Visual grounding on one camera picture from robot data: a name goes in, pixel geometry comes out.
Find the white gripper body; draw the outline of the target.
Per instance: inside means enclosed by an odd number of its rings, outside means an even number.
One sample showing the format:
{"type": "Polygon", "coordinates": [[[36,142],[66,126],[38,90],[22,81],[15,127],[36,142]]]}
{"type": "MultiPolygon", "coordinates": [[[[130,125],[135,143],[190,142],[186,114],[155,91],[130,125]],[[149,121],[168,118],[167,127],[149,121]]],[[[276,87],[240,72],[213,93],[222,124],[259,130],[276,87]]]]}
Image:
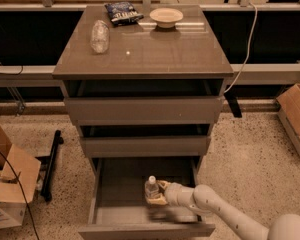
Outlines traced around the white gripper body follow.
{"type": "Polygon", "coordinates": [[[171,183],[165,190],[164,196],[171,206],[189,207],[194,203],[194,189],[178,183],[171,183]]]}

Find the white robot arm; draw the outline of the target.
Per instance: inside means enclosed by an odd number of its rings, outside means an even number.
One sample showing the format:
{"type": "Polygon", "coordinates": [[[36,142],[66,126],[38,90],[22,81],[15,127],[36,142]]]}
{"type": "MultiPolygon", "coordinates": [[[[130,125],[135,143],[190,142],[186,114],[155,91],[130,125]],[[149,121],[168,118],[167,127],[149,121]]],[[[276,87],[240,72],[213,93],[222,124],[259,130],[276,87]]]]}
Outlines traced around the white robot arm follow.
{"type": "Polygon", "coordinates": [[[223,200],[211,187],[186,187],[150,176],[145,183],[149,204],[185,207],[197,215],[209,210],[222,219],[241,240],[300,240],[300,215],[284,214],[269,228],[223,200]]]}

